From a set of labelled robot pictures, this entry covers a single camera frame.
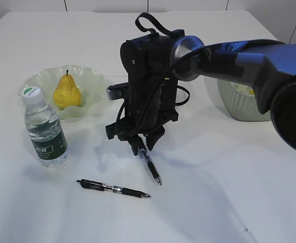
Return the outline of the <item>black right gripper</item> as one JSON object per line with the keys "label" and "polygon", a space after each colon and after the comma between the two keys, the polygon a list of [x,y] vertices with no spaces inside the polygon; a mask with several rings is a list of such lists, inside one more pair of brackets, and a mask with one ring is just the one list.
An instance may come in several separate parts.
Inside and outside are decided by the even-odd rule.
{"label": "black right gripper", "polygon": [[137,156],[143,147],[140,134],[146,137],[146,146],[152,151],[157,141],[165,134],[164,125],[178,121],[176,109],[160,110],[161,86],[167,77],[174,75],[128,75],[128,99],[123,99],[116,121],[105,127],[108,139],[117,137],[121,141],[128,141],[134,156]]}

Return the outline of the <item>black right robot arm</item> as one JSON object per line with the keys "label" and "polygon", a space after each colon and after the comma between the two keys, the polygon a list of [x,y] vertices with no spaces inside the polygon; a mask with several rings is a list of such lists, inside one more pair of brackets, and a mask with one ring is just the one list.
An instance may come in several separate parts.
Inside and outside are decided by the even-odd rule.
{"label": "black right robot arm", "polygon": [[127,40],[120,55],[128,81],[108,87],[107,93],[111,100],[124,100],[125,116],[105,130],[109,139],[128,141],[133,152],[139,134],[152,149],[164,135],[163,126],[178,119],[178,81],[201,75],[251,87],[258,111],[271,114],[279,136],[296,150],[296,44],[257,39],[205,46],[198,37],[176,30]]}

